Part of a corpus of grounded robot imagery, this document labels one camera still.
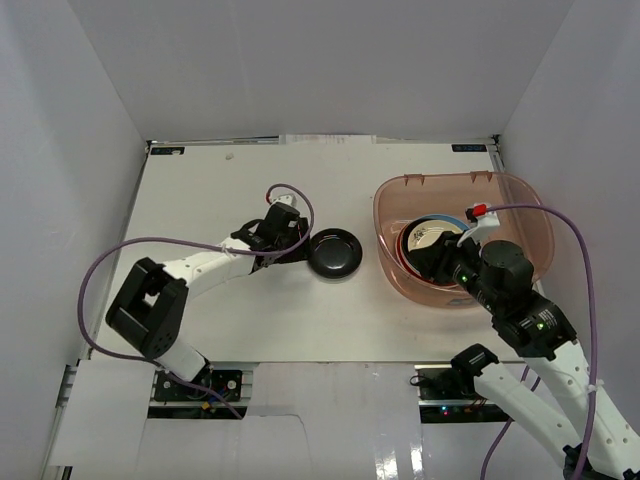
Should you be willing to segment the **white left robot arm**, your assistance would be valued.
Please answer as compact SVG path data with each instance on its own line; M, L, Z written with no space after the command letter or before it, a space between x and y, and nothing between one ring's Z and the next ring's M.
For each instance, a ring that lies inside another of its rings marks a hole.
M175 375L188 398L202 398L212 377L207 358L180 335L187 302L272 264L307 259L309 222L295 203L293 194L276 197L263 219L243 225L214 250L163 263L138 260L107 310L107 325L144 359Z

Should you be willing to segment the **cream plate with flowers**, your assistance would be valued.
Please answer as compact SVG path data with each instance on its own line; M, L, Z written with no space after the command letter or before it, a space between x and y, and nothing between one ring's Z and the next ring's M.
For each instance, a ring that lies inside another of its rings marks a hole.
M461 234L467 226L442 215L424 216L407 224L399 236L399 250L408 255L414 249L430 247L442 233Z

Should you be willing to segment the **red teal floral plate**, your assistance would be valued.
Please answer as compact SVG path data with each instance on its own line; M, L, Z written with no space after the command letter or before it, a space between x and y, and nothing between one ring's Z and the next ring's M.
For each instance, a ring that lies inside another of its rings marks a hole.
M435 288L452 288L454 286L454 283L452 281L444 281L443 285L435 285L432 283L429 283L427 281L424 281L419 273L413 268L412 266L412 260L410 259L409 254L412 252L410 252L408 255L404 255L400 250L399 250L399 236L402 233L401 229L400 233L398 234L397 238L396 238L396 245L395 245L395 251L396 251L396 255L398 257L398 261L399 263L402 265L402 267L407 271L407 273L414 279L416 279L417 281L420 281L426 285L429 285L431 287L435 287Z

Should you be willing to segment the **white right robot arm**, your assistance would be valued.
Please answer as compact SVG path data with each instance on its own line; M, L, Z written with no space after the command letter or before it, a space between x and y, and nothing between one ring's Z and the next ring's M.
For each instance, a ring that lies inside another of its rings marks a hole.
M603 388L561 309L533 288L534 267L509 241L480 246L445 232L405 257L434 284L457 284L492 316L498 336L525 361L553 395L552 408L511 376L497 356L474 344L451 361L453 390L479 394L525 429L567 478L636 479L639 436Z

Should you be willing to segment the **light blue plastic plate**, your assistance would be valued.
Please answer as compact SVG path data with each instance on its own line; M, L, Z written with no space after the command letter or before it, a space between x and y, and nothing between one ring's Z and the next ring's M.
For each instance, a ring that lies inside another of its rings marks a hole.
M399 263L412 276L440 287L455 282L443 272L446 242L457 240L469 227L461 220L443 214L430 214L406 224L396 238Z

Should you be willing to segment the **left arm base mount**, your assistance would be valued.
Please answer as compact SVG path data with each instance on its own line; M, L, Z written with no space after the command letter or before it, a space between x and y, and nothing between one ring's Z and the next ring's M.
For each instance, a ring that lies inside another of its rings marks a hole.
M164 420L241 420L250 388L241 369L209 368L194 383L176 381L166 371L154 377L147 416Z

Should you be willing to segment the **black glossy plate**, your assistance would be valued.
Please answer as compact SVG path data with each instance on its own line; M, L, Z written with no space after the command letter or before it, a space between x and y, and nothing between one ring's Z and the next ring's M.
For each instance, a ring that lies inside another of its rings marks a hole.
M358 238L340 228L324 229L313 235L310 269L328 280L341 280L354 274L361 265L363 249Z

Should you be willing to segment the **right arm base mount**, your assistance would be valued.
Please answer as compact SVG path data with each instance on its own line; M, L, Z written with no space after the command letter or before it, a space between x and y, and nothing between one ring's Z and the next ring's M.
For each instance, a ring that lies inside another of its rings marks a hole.
M451 367L418 368L409 384L417 390L422 424L501 423L508 419Z

